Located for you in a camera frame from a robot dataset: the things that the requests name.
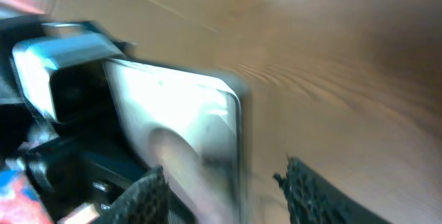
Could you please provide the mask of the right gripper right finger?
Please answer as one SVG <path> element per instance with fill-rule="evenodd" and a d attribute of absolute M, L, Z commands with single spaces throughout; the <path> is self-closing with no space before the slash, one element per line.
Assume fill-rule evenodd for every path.
<path fill-rule="evenodd" d="M 275 173 L 287 200 L 291 224 L 389 224 L 334 187 L 295 157 L 288 157 L 287 171 Z"/>

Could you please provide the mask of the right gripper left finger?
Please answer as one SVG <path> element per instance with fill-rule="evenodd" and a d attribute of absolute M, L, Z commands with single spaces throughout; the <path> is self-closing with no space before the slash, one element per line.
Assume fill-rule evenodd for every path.
<path fill-rule="evenodd" d="M 163 167 L 155 166 L 119 196 L 93 224 L 167 224 L 170 195 Z"/>

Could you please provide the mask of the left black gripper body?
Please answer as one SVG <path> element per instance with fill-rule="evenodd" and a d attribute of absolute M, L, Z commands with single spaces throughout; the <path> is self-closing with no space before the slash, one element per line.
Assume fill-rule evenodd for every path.
<path fill-rule="evenodd" d="M 104 72 L 130 59 L 129 43 L 91 21 L 66 36 L 48 26 L 41 15 L 1 20 L 2 223 L 69 221 L 87 206 L 99 217 L 145 172 Z"/>

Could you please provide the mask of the gold Galaxy smartphone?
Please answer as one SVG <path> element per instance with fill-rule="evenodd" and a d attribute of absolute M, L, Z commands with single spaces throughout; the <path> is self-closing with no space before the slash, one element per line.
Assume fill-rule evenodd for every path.
<path fill-rule="evenodd" d="M 226 71 L 186 71 L 109 59 L 104 72 L 129 147 L 161 165 L 198 223 L 247 222 L 245 83 Z"/>

